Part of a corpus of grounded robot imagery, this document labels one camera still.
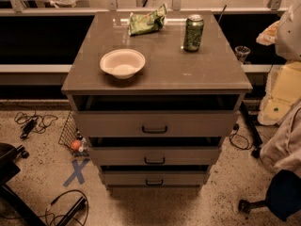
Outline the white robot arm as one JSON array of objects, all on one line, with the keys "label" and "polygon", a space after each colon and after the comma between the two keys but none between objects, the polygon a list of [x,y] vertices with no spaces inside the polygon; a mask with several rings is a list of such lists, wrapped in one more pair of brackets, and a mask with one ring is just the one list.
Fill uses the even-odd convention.
[{"label": "white robot arm", "polygon": [[295,0],[279,20],[276,53],[287,60],[301,60],[301,0]]}]

